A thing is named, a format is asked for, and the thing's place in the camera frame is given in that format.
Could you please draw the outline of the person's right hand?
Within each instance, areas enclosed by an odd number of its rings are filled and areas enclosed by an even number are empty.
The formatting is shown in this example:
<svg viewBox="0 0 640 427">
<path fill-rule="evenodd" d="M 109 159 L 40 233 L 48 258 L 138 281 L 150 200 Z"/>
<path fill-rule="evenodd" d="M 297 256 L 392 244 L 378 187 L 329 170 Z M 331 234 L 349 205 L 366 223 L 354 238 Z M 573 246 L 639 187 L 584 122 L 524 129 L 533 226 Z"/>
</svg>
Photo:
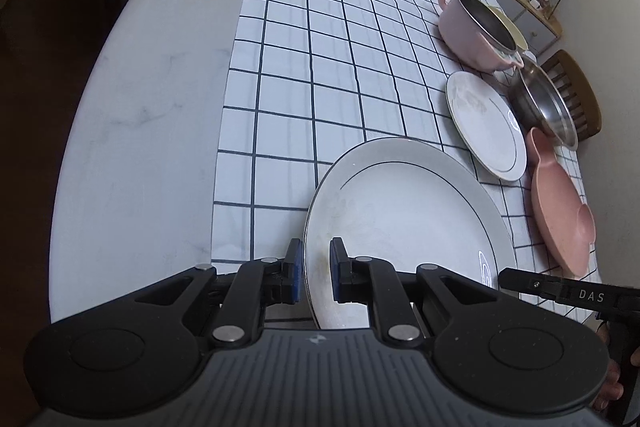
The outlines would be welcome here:
<svg viewBox="0 0 640 427">
<path fill-rule="evenodd" d="M 603 413 L 611 402 L 615 402 L 623 395 L 624 387 L 620 384 L 620 366 L 613 360 L 608 360 L 608 373 L 605 381 L 592 403 L 592 408 Z"/>
</svg>

